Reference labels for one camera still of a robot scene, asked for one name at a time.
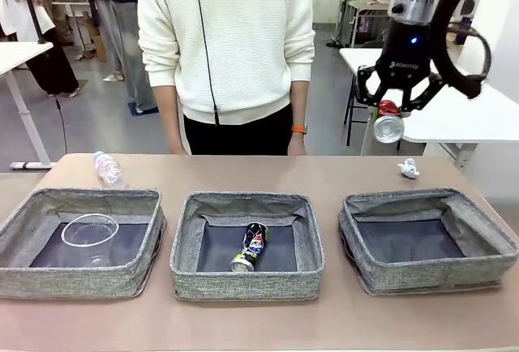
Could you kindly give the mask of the person's left hand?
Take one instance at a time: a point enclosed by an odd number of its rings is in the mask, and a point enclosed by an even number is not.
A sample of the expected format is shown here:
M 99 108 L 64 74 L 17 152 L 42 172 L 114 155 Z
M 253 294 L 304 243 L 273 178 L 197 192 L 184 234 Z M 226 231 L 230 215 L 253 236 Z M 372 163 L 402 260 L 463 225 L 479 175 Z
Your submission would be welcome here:
M 290 157 L 306 156 L 305 135 L 303 133 L 293 133 L 287 149 Z

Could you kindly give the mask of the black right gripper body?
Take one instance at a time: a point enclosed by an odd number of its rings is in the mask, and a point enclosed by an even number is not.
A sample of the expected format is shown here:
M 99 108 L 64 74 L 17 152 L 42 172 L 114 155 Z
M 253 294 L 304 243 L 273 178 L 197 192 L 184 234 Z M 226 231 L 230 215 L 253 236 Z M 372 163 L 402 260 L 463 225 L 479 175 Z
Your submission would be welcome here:
M 404 24 L 390 19 L 384 47 L 375 63 L 380 79 L 377 98 L 382 98 L 389 89 L 411 92 L 429 76 L 428 33 L 428 25 Z

